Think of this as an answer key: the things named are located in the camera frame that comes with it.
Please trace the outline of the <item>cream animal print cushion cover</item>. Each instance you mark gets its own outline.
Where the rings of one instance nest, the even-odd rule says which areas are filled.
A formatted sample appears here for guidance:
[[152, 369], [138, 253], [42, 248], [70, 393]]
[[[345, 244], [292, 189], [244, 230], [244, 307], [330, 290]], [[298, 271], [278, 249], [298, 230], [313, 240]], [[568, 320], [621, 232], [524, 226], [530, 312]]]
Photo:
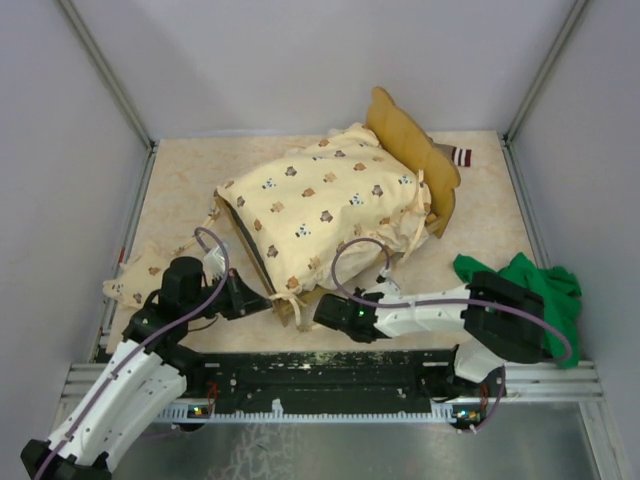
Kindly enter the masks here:
[[274, 297], [333, 289], [371, 266], [382, 247], [405, 257], [428, 238], [431, 194], [422, 172], [388, 153], [363, 124], [220, 184], [225, 201], [263, 262]]

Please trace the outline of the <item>wooden pet bed frame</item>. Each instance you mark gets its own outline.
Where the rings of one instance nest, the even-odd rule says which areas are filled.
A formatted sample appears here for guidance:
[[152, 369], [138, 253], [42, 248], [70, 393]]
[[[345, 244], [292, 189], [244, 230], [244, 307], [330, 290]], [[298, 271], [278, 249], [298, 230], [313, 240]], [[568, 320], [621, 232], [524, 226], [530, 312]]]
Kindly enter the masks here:
[[[368, 108], [366, 120], [360, 124], [371, 129], [381, 142], [382, 147], [396, 160], [408, 167], [412, 172], [423, 173], [423, 181], [431, 194], [430, 212], [425, 226], [429, 236], [441, 237], [455, 208], [455, 190], [461, 182], [458, 167], [435, 147], [436, 143], [408, 114], [396, 105], [389, 93], [381, 87], [373, 89], [372, 101]], [[236, 176], [247, 173], [264, 163]], [[294, 315], [294, 309], [289, 303], [274, 297], [274, 290], [263, 262], [259, 259], [257, 250], [249, 239], [247, 230], [241, 226], [237, 215], [232, 212], [225, 201], [217, 196], [216, 200], [220, 206], [228, 210], [230, 220], [237, 229], [239, 236], [243, 239], [247, 253], [251, 256], [270, 299], [275, 303], [275, 310], [278, 315], [281, 318], [286, 318], [290, 314]], [[386, 253], [394, 254], [395, 252], [387, 247], [382, 247], [378, 258], [371, 266], [381, 262]], [[309, 292], [302, 293], [300, 296], [302, 305], [310, 301], [320, 289], [325, 288], [316, 287]]]

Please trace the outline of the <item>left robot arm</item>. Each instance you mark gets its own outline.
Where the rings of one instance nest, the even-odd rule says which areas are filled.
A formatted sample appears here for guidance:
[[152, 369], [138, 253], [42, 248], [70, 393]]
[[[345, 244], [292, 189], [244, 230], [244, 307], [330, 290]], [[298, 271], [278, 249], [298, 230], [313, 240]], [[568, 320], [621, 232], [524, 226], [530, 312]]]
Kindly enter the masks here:
[[271, 306], [235, 269], [205, 285], [200, 260], [172, 260], [79, 405], [47, 439], [32, 439], [23, 448], [29, 477], [111, 478], [127, 450], [170, 403], [206, 389], [201, 355], [180, 343], [190, 321], [236, 320]]

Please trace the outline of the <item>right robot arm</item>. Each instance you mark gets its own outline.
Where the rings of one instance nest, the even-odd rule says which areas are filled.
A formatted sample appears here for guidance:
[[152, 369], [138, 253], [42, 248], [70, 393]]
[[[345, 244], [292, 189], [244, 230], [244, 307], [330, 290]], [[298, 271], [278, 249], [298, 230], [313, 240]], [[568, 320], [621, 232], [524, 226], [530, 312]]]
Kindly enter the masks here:
[[323, 295], [313, 321], [367, 344], [464, 332], [470, 339], [454, 348], [446, 380], [454, 393], [466, 396], [507, 362], [535, 364], [545, 358], [543, 311], [540, 295], [480, 271], [467, 284], [422, 295], [404, 295], [395, 281], [380, 277], [374, 287], [346, 297]]

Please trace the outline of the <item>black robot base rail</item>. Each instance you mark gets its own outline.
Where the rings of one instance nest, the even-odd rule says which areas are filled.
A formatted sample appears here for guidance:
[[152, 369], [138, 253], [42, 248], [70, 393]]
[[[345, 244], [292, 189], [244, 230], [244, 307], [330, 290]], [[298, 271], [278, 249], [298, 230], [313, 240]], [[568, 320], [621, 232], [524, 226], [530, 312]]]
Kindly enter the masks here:
[[[453, 375], [448, 350], [200, 354], [201, 376], [154, 420], [203, 423], [480, 424], [497, 402], [600, 401], [593, 364], [510, 364], [480, 384]], [[63, 390], [70, 413], [105, 364], [75, 365]]]

